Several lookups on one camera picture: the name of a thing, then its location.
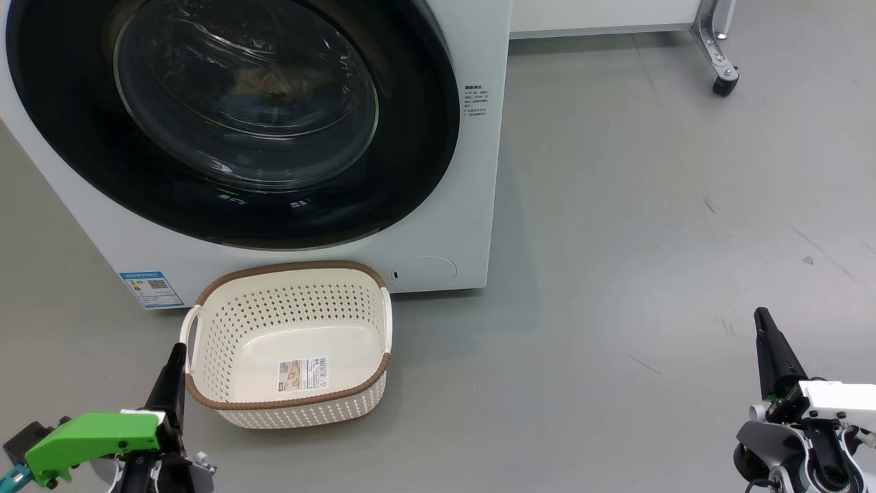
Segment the white cabinet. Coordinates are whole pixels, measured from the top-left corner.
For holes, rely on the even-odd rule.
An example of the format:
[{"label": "white cabinet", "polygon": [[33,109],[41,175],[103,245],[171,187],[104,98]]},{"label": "white cabinet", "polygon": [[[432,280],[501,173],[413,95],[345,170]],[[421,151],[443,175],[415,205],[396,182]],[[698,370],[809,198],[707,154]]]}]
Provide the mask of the white cabinet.
[{"label": "white cabinet", "polygon": [[512,37],[688,29],[699,4],[700,0],[515,0]]}]

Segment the concrete floor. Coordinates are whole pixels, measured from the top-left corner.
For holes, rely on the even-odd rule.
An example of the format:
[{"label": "concrete floor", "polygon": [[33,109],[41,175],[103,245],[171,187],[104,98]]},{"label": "concrete floor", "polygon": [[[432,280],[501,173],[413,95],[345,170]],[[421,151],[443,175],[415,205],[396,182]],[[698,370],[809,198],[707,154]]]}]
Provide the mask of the concrete floor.
[{"label": "concrete floor", "polygon": [[[190,402],[217,490],[741,492],[757,306],[810,375],[876,382],[874,21],[740,2],[728,99],[686,34],[513,44],[491,285],[396,300],[367,418],[250,432]],[[140,405],[183,314],[142,311],[0,150],[0,437]]]}]

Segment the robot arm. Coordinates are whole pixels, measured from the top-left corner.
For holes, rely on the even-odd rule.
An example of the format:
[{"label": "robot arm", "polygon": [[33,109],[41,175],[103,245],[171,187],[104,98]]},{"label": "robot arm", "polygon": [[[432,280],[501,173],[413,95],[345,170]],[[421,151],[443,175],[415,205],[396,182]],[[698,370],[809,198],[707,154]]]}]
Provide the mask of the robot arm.
[{"label": "robot arm", "polygon": [[876,446],[876,385],[810,379],[769,311],[754,313],[760,391],[737,434],[739,473],[771,492],[867,493],[876,482],[853,455]]},{"label": "robot arm", "polygon": [[110,492],[211,493],[215,467],[204,454],[187,458],[182,444],[186,351],[185,344],[173,347],[140,410],[63,418],[57,429],[29,424],[4,444],[14,468],[0,478],[0,493],[29,482],[54,489],[85,462]]}]

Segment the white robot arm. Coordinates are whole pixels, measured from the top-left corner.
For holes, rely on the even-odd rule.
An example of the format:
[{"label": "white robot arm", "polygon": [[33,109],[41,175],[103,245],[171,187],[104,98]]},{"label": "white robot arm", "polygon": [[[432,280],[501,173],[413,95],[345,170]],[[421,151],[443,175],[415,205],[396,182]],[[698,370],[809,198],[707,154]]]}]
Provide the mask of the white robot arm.
[{"label": "white robot arm", "polygon": [[771,493],[876,493],[853,455],[876,448],[876,385],[809,379],[769,311],[754,312],[763,404],[749,410],[733,461]]}]

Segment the laundry basket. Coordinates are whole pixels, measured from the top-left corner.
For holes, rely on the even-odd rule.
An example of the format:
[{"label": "laundry basket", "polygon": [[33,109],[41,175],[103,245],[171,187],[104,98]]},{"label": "laundry basket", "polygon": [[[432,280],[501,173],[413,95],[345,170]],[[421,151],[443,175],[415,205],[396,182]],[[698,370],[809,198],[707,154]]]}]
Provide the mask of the laundry basket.
[{"label": "laundry basket", "polygon": [[325,425],[370,412],[392,347],[389,292],[353,262],[252,268],[210,284],[180,341],[186,386],[244,428]]}]

